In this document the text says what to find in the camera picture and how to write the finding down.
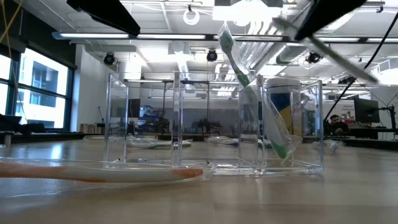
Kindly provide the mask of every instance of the computer monitor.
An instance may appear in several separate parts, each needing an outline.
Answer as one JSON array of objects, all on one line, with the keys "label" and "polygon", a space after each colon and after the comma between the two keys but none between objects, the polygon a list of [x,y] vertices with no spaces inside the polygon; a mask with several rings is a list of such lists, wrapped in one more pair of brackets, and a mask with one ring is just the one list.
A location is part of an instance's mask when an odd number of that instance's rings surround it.
[{"label": "computer monitor", "polygon": [[355,121],[360,123],[380,123],[379,102],[354,99]]}]

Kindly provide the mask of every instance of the wooden table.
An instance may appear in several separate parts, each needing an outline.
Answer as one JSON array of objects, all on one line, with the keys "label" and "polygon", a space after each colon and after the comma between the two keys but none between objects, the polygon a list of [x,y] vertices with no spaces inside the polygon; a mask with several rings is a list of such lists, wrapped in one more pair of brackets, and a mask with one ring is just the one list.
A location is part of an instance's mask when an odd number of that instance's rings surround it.
[{"label": "wooden table", "polygon": [[[83,141],[0,149],[0,156],[21,158],[102,155],[101,144]],[[323,176],[215,176],[182,185],[0,198],[0,223],[397,223],[396,152],[347,147],[326,156],[325,164]],[[7,190],[1,181],[0,190]],[[29,181],[20,188],[31,187]]]}]

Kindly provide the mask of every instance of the glass wall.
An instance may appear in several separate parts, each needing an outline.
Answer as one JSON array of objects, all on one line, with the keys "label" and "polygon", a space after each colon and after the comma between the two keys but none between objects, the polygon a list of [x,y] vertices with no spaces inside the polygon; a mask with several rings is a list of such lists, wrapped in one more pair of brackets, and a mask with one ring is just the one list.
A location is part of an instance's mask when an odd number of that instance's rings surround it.
[{"label": "glass wall", "polygon": [[21,124],[68,131],[72,75],[68,67],[31,49],[19,61],[0,55],[0,113],[22,117]]}]

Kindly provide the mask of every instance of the person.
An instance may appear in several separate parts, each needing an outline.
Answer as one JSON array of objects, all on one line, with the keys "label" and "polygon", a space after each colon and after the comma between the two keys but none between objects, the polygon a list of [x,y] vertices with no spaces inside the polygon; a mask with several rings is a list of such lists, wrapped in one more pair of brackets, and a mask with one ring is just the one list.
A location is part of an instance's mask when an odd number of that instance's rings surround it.
[{"label": "person", "polygon": [[340,117],[337,114],[334,114],[330,117],[330,131],[332,133],[347,133],[349,132],[348,125],[340,120]]}]

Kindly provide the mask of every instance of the clear acrylic organizer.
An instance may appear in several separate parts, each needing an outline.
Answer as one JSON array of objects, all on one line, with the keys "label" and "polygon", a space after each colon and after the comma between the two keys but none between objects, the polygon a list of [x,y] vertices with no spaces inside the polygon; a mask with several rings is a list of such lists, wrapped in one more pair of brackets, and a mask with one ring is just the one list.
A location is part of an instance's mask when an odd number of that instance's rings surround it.
[{"label": "clear acrylic organizer", "polygon": [[[269,87],[275,77],[248,75],[251,83],[243,88],[236,75],[168,74],[170,80],[143,83],[128,80],[128,73],[109,76],[106,161],[216,166],[217,174],[323,171],[321,81],[278,77],[282,82],[293,80],[298,85],[275,91]],[[289,133],[303,139],[284,159],[270,146],[264,129],[269,121],[265,103],[276,103],[278,97],[285,99],[287,109],[280,113]],[[129,128],[132,122],[136,127],[134,135]],[[206,141],[217,136],[228,138],[233,144]],[[140,147],[131,143],[137,138],[162,144]]]}]

